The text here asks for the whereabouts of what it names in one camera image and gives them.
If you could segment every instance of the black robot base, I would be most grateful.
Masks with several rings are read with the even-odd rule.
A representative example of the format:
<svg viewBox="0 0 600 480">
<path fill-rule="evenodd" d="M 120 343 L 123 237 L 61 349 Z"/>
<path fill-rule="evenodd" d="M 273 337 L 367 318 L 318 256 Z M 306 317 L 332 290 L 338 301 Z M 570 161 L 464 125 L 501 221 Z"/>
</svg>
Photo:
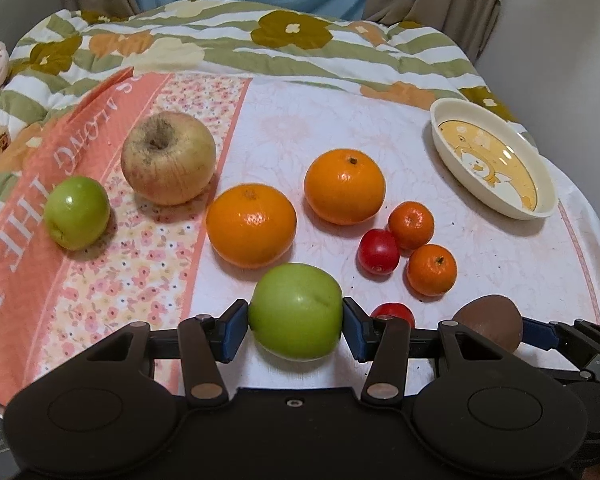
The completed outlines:
<svg viewBox="0 0 600 480">
<path fill-rule="evenodd" d="M 600 462 L 600 326 L 524 319 L 523 341 L 579 371 L 534 368 L 455 321 L 437 330 L 371 319 L 343 300 L 352 356 L 373 361 L 350 388 L 238 389 L 230 362 L 247 303 L 152 332 L 133 322 L 18 393 L 4 431 L 20 480 L 579 478 Z M 404 396 L 408 359 L 436 379 Z M 185 397 L 152 380 L 180 359 Z"/>
</svg>

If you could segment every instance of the metal screw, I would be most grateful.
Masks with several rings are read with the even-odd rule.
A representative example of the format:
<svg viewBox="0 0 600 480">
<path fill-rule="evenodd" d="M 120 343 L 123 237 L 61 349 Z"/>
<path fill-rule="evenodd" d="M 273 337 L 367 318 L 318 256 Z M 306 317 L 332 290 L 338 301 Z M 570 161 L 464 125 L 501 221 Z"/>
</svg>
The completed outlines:
<svg viewBox="0 0 600 480">
<path fill-rule="evenodd" d="M 366 389 L 370 397 L 380 400 L 393 399 L 399 391 L 398 388 L 389 383 L 372 384 Z"/>
<path fill-rule="evenodd" d="M 191 395 L 202 400 L 215 399 L 221 396 L 222 392 L 224 392 L 222 386 L 213 383 L 198 384 L 191 389 Z"/>
</svg>

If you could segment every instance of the cherry tomato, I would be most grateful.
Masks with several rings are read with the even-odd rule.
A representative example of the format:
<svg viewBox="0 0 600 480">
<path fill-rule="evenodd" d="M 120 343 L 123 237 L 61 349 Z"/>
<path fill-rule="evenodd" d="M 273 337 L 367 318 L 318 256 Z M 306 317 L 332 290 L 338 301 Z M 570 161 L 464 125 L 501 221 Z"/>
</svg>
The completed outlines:
<svg viewBox="0 0 600 480">
<path fill-rule="evenodd" d="M 384 229 L 367 231 L 360 240 L 358 261 L 371 274 L 391 274 L 400 262 L 400 249 L 394 236 Z"/>
<path fill-rule="evenodd" d="M 409 323 L 411 328 L 416 328 L 416 320 L 413 317 L 413 313 L 409 310 L 408 306 L 401 303 L 383 303 L 382 305 L 376 306 L 371 313 L 371 317 L 378 316 L 400 317 Z"/>
</svg>

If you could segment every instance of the green apple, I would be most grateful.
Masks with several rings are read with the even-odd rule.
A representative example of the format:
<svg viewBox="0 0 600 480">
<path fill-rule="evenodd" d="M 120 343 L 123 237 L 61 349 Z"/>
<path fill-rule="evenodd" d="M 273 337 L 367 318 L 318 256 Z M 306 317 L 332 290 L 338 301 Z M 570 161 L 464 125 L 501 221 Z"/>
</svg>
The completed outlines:
<svg viewBox="0 0 600 480">
<path fill-rule="evenodd" d="M 49 194 L 43 217 L 51 238 L 61 247 L 77 251 L 100 238 L 110 212 L 107 192 L 96 180 L 70 176 Z"/>
<path fill-rule="evenodd" d="M 340 338 L 340 285 L 311 265 L 274 267 L 253 291 L 249 326 L 256 341 L 279 357 L 298 361 L 324 357 Z"/>
</svg>

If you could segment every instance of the floral tablecloth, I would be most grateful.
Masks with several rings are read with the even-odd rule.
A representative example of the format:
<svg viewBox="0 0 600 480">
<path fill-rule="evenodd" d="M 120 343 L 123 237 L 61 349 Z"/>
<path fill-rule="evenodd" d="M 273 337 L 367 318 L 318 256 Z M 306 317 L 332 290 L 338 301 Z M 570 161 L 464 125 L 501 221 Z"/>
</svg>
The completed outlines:
<svg viewBox="0 0 600 480">
<path fill-rule="evenodd" d="M 0 403 L 27 383 L 134 320 L 173 328 L 199 313 L 215 316 L 234 300 L 249 300 L 266 269 L 241 270 L 211 248 L 206 206 L 241 182 L 263 182 L 285 193 L 298 214 L 292 249 L 281 261 L 305 262 L 332 274 L 343 292 L 370 312 L 400 301 L 419 327 L 486 294 L 510 297 L 524 316 L 600 323 L 600 222 L 580 191 L 547 161 L 560 206 L 545 221 L 517 221 L 488 209 L 467 192 L 438 157 L 429 113 L 415 106 L 350 92 L 208 73 L 112 76 L 70 114 L 38 129 L 0 206 Z M 120 170 L 120 147 L 137 120 L 174 110 L 202 120 L 216 140 L 218 179 L 190 203 L 161 208 L 136 196 Z M 302 180 L 312 160 L 343 146 L 368 153 L 387 181 L 371 221 L 346 228 L 325 224 L 305 205 Z M 65 253 L 46 233 L 42 210 L 54 184 L 69 174 L 96 178 L 107 190 L 112 216 L 90 248 Z M 441 298 L 423 301 L 404 285 L 405 260 L 388 280 L 356 268 L 362 234 L 385 225 L 404 200 L 425 203 L 436 219 L 433 242 L 455 255 L 459 275 Z M 555 352 L 522 345 L 535 365 L 568 367 Z M 289 363 L 259 349 L 250 335 L 235 361 L 221 367 L 229 389 L 362 387 L 368 364 L 358 364 L 344 341 L 319 362 Z M 433 377 L 413 361 L 408 392 Z M 158 362 L 156 380 L 181 389 L 178 363 Z"/>
</svg>

